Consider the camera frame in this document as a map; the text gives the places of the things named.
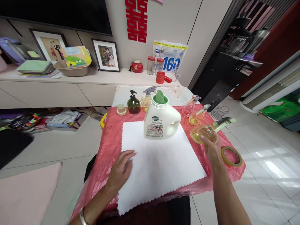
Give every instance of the printed number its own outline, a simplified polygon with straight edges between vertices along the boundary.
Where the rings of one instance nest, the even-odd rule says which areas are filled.
[[[180,58],[174,59],[173,57],[165,57],[163,59],[165,60],[163,70],[171,71],[175,69],[176,66],[179,66]]]

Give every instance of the red canister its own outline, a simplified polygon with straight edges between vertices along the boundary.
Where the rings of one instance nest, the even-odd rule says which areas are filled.
[[[141,73],[141,72],[143,72],[143,64],[142,64],[142,62],[139,61],[138,59],[134,60],[131,63],[131,69],[135,73]]]
[[[156,83],[163,84],[165,80],[165,72],[158,71],[156,75]]]

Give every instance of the shelf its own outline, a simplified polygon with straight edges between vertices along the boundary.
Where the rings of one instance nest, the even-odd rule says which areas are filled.
[[[122,68],[121,72],[98,71],[98,67],[89,66],[88,75],[83,77],[61,77],[59,79],[50,78],[28,78],[9,77],[12,73],[17,73],[17,66],[9,64],[7,69],[0,72],[0,81],[23,81],[23,82],[46,82],[46,83],[75,83],[75,84],[106,84],[106,85],[131,85],[131,86],[160,86],[179,87],[179,82],[158,84],[155,82],[156,76],[142,73],[134,73]]]

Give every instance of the white detergent bottle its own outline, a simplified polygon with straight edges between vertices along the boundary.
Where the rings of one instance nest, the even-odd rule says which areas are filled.
[[[181,115],[169,105],[161,90],[152,97],[145,115],[144,138],[162,140],[172,137],[180,124]]]

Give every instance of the bracelet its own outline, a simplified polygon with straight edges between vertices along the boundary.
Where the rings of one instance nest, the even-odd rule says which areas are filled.
[[[81,208],[79,212],[79,218],[82,225],[88,225],[88,223],[85,221],[84,215],[83,215],[83,208]]]

